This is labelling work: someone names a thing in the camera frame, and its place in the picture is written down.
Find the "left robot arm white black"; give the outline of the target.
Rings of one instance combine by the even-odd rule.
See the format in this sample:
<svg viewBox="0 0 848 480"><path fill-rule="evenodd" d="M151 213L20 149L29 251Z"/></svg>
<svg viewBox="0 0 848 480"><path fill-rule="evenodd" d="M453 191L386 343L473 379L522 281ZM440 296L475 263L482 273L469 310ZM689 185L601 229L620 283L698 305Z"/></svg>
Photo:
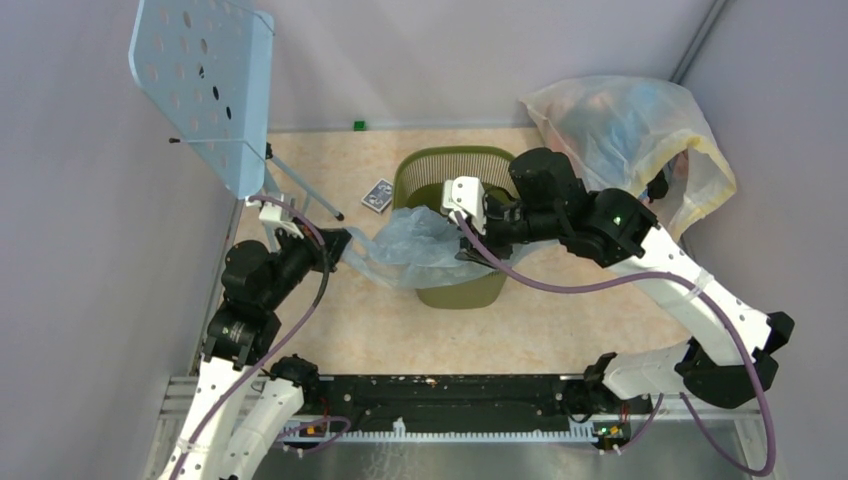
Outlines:
<svg viewBox="0 0 848 480"><path fill-rule="evenodd" d="M246 240L226 254L223 300L207 327L195 393L163 479L250 479L284 425L319 404L316 365L294 355L271 367L259 400L238 418L275 348L277 308L311 272L321 274L324 292L352 239L343 228L312 234L302 225L275 236L275 252Z"/></svg>

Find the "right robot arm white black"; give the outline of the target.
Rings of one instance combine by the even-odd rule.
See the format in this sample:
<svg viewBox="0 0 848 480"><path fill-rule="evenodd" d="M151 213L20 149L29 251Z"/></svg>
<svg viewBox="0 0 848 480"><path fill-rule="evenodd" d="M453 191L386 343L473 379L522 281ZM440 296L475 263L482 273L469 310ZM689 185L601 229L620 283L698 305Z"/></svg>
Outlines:
<svg viewBox="0 0 848 480"><path fill-rule="evenodd" d="M689 332L671 347L601 356L584 374L594 409L612 412L646 394L681 393L724 409L763 399L779 369L775 353L795 327L788 314L732 294L636 197L589 190L566 155L534 148L507 172L515 190L502 196L474 176L444 182L442 210L467 233L460 259L506 270L519 247L554 241L609 271L612 285L635 284Z"/></svg>

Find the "blue plastic trash bag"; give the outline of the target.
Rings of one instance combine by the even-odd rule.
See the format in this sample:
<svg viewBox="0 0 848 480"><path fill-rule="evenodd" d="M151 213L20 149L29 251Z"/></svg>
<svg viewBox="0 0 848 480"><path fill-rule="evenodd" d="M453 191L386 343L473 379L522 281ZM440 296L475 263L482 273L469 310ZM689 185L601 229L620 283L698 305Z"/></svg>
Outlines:
<svg viewBox="0 0 848 480"><path fill-rule="evenodd" d="M395 289L455 286L495 270L460 260L465 235L446 217L425 206L392 212L388 223L370 238L355 227L341 261L372 282Z"/></svg>

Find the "green mesh trash bin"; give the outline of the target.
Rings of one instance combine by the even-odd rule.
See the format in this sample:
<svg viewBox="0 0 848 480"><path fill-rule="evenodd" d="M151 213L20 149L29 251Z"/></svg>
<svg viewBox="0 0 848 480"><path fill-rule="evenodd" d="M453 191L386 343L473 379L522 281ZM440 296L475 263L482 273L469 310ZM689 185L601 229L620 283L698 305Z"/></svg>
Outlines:
<svg viewBox="0 0 848 480"><path fill-rule="evenodd" d="M443 182L459 176L479 178L486 190L505 202L517 195L509 176L510 152L491 146L465 145L425 148L406 157L394 176L392 207L426 206L438 211ZM455 286L416 291L419 300L437 309L468 310L484 308L500 295L506 275L489 269L479 279Z"/></svg>

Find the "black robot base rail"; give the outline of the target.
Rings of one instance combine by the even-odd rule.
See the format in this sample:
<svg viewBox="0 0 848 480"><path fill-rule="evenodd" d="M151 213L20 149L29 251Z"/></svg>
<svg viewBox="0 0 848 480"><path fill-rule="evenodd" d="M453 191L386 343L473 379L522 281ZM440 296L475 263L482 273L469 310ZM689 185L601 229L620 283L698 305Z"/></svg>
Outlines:
<svg viewBox="0 0 848 480"><path fill-rule="evenodd" d="M564 432L603 415L647 414L651 400L620 400L578 375L336 375L307 393L303 415L340 416L351 432Z"/></svg>

